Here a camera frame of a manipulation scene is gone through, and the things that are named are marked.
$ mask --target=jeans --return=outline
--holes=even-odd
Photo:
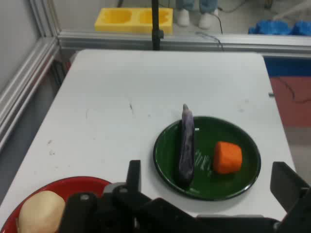
[[[186,9],[191,11],[195,0],[176,0],[177,9]],[[200,12],[212,13],[218,7],[218,0],[200,0]]]

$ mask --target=orange carrot piece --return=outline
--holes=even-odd
[[[215,147],[213,169],[219,174],[237,172],[242,167],[242,150],[233,143],[218,142]]]

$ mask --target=plate rim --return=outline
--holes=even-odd
[[[101,178],[97,178],[97,177],[92,177],[92,176],[72,176],[72,177],[67,177],[67,178],[63,178],[63,179],[60,179],[60,180],[57,180],[57,181],[53,181],[49,184],[46,184],[45,186],[37,189],[36,191],[32,192],[30,195],[28,195],[27,197],[25,197],[18,205],[17,207],[14,208],[14,210],[10,213],[10,215],[8,216],[8,218],[6,219],[6,221],[4,222],[3,226],[1,227],[1,230],[0,230],[0,233],[3,232],[4,230],[4,227],[6,225],[6,223],[8,222],[8,220],[10,219],[10,217],[12,216],[12,214],[20,207],[20,205],[22,205],[28,198],[30,198],[31,196],[33,196],[34,194],[40,192],[42,189],[46,188],[47,186],[50,186],[54,183],[58,183],[58,182],[62,182],[62,181],[65,181],[65,180],[71,180],[71,179],[77,179],[77,178],[87,178],[87,179],[92,179],[92,180],[100,180],[100,181],[105,181],[107,182],[108,184],[111,184],[111,182],[107,181],[107,180],[104,180],[104,179],[101,179]]]
[[[222,201],[222,200],[228,200],[228,199],[232,199],[234,197],[237,197],[239,195],[241,195],[242,193],[246,192],[247,190],[249,190],[253,184],[256,182],[259,174],[260,174],[260,171],[261,171],[261,155],[260,155],[260,152],[258,150],[258,147],[255,143],[255,141],[252,139],[252,137],[245,131],[243,130],[241,127],[227,121],[227,120],[224,120],[224,119],[221,119],[221,118],[218,118],[218,117],[213,117],[213,116],[194,116],[193,119],[199,119],[199,118],[208,118],[208,119],[213,119],[213,120],[217,120],[217,121],[220,121],[222,123],[226,123],[226,124],[229,124],[230,126],[238,129],[239,131],[241,131],[244,135],[246,135],[246,137],[248,137],[250,139],[250,142],[251,144],[253,144],[254,148],[255,148],[255,151],[256,151],[256,157],[258,158],[258,164],[257,164],[257,172],[255,174],[255,177],[253,178],[253,180],[251,181],[250,184],[248,184],[245,188],[241,189],[240,191],[232,194],[232,195],[229,195],[225,198],[203,198],[203,197],[198,197],[196,196],[195,194],[191,194],[191,193],[187,193],[185,190],[183,190],[182,188],[178,187],[177,185],[173,184],[172,182],[170,182],[166,176],[163,174],[163,172],[161,171],[158,163],[156,162],[156,145],[158,144],[158,141],[159,141],[159,138],[160,136],[167,130],[169,129],[170,127],[178,124],[181,122],[181,119],[180,120],[177,120],[175,122],[173,122],[172,124],[170,124],[169,126],[167,126],[164,130],[162,130],[162,132],[159,134],[159,136],[157,137],[156,141],[155,141],[155,145],[154,145],[154,149],[153,149],[153,160],[154,160],[154,165],[155,165],[155,168],[158,172],[158,174],[160,175],[160,177],[165,181],[165,183],[167,183],[171,188],[173,188],[174,190],[178,191],[179,193],[182,193],[184,196],[186,197],[189,197],[189,198],[192,198],[192,199],[196,199],[196,200],[205,200],[205,201]]]

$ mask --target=red plate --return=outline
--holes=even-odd
[[[40,188],[39,190],[32,193],[28,196],[25,200],[19,204],[16,209],[11,213],[8,217],[7,221],[5,222],[4,226],[1,229],[0,233],[17,233],[16,229],[16,219],[19,216],[20,209],[23,203],[30,198],[32,195],[41,192],[41,191],[52,191],[60,195],[65,201],[73,195],[74,193],[80,192],[92,192],[98,197],[100,197],[103,193],[104,188],[110,184],[110,182],[94,178],[88,176],[77,176],[77,177],[70,177],[65,178],[62,180],[55,181],[53,183],[48,184]]]

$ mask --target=person's leg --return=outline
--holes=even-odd
[[[176,8],[178,10],[185,9],[187,11],[191,11],[193,9],[195,0],[176,0]]]
[[[201,18],[199,28],[208,29],[213,21],[213,14],[218,14],[218,0],[200,0]]]
[[[193,9],[194,0],[176,0],[177,24],[181,27],[187,27],[190,24],[189,11]]]

